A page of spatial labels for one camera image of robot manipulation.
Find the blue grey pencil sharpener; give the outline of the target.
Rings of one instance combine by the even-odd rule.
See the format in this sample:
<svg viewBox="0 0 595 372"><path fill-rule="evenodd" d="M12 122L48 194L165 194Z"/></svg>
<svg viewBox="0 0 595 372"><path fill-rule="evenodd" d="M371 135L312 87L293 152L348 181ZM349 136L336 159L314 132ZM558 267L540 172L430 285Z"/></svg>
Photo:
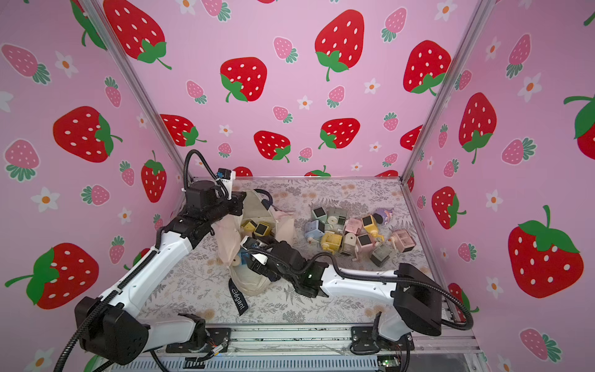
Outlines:
<svg viewBox="0 0 595 372"><path fill-rule="evenodd" d="M305 239L308 243L319 242L325 235L325 223L313 220L305 225Z"/></svg>

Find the cream canvas tote bag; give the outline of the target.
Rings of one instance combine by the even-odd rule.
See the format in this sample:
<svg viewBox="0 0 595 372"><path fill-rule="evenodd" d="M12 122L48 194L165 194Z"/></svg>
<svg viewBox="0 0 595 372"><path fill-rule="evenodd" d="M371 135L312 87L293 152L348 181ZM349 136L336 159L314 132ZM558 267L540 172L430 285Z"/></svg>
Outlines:
<svg viewBox="0 0 595 372"><path fill-rule="evenodd" d="M243 315L249 305L246 296L257 296L278 277L263 254L276 243L293 243L294 217L274 206L272 195L263 189L246 192L238 216L228 215L215 224L218 257L229 268L229 293Z"/></svg>

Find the mint green pencil sharpener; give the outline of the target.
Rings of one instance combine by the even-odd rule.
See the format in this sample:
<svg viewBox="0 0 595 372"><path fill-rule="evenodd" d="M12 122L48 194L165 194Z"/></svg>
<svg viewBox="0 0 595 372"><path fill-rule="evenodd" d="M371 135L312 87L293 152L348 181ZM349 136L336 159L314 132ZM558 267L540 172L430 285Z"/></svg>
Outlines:
<svg viewBox="0 0 595 372"><path fill-rule="evenodd" d="M327 213L325 209L322 207L317 207L311 210L312 218L314 220L319 220L322 223L327 223Z"/></svg>

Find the grey green pencil sharpener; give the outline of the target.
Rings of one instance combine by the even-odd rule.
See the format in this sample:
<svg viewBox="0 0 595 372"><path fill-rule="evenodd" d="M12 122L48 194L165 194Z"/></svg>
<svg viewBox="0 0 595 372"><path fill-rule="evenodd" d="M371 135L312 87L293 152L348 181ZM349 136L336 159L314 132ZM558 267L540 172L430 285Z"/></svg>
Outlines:
<svg viewBox="0 0 595 372"><path fill-rule="evenodd" d="M331 207L327 210L326 223L330 225L333 230L342 232L347 220L348 211L346 209Z"/></svg>

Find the pink pencil sharpener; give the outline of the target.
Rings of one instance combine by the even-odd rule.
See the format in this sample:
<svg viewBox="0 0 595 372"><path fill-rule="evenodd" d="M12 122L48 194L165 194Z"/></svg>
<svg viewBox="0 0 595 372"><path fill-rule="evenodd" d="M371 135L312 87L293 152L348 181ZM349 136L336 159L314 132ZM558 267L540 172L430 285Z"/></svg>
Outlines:
<svg viewBox="0 0 595 372"><path fill-rule="evenodd" d="M361 219L357 219L357 218L350 218L346 221L346 224L344 226L344 233L352 233L354 235L358 235L359 231L361 231L361 229L363 228L363 222Z"/></svg>
<svg viewBox="0 0 595 372"><path fill-rule="evenodd" d="M415 240L407 229L393 231L390 234L388 241L392 244L393 248L401 254L410 252L416 247Z"/></svg>
<svg viewBox="0 0 595 372"><path fill-rule="evenodd" d="M356 237L355 260L360 261L368 257L375 249L375 240L369 234L361 234Z"/></svg>

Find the pale green pencil sharpener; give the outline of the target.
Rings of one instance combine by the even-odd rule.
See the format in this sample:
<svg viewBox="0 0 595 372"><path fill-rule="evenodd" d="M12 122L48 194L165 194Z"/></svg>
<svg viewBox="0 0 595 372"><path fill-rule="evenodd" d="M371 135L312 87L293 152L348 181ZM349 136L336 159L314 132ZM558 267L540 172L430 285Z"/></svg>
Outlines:
<svg viewBox="0 0 595 372"><path fill-rule="evenodd" d="M384 242L378 245L370 254L370 260L381 268L393 254L394 248L390 243Z"/></svg>

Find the purple pencil sharpener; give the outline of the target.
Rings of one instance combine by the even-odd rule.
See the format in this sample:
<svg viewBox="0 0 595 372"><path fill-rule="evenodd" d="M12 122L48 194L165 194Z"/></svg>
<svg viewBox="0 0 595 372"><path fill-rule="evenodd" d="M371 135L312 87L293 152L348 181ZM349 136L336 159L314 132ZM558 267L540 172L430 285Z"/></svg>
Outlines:
<svg viewBox="0 0 595 372"><path fill-rule="evenodd" d="M372 216L378 225L384 226L392 220L393 213L393 209L378 208L372 213Z"/></svg>

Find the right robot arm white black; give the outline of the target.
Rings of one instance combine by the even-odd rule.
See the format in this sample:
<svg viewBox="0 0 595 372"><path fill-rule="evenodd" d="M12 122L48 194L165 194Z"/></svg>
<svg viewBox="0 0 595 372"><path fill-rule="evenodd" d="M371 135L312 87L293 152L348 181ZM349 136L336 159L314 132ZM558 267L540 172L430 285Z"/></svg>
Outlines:
<svg viewBox="0 0 595 372"><path fill-rule="evenodd" d="M240 252L252 272L270 281L283 279L299 295L384 303L387 310L377 316L373 328L386 341L397 342L410 333L437 337L445 327L468 331L474 326L462 300L409 263L393 271L348 270L327 252L305 259L286 241L255 237L243 238Z"/></svg>

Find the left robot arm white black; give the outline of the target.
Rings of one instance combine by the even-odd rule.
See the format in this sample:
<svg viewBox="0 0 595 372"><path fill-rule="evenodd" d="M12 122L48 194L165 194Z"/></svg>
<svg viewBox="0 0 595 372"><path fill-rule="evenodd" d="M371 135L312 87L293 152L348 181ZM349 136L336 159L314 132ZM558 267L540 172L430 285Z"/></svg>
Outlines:
<svg viewBox="0 0 595 372"><path fill-rule="evenodd" d="M160 228L156 243L116 284L96 299L83 298L75 308L77 330L59 356L54 369L62 371L76 345L107 361L126 365L146 352L171 344L191 351L208 342L204 319L179 314L164 321L141 320L139 312L168 273L214 233L213 224L227 215L241 215L244 192L233 192L204 209L184 206Z"/></svg>

